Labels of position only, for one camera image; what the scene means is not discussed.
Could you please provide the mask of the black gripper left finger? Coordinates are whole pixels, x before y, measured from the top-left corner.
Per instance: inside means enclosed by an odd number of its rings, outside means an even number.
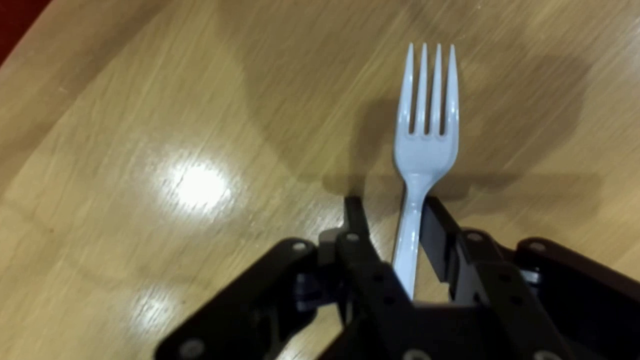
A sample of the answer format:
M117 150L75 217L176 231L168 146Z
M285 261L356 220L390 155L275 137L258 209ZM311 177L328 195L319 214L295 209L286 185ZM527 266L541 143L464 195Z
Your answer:
M368 220L365 203L359 195L345 199L345 234L343 234L343 258L349 266L359 266L374 255L370 241Z

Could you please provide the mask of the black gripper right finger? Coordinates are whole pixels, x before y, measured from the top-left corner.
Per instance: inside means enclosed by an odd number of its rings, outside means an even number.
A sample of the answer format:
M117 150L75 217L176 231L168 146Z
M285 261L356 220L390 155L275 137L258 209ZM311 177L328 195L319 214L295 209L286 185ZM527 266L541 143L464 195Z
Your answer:
M422 208L421 243L439 280L452 280L456 276L456 241L463 227L437 198L428 195Z

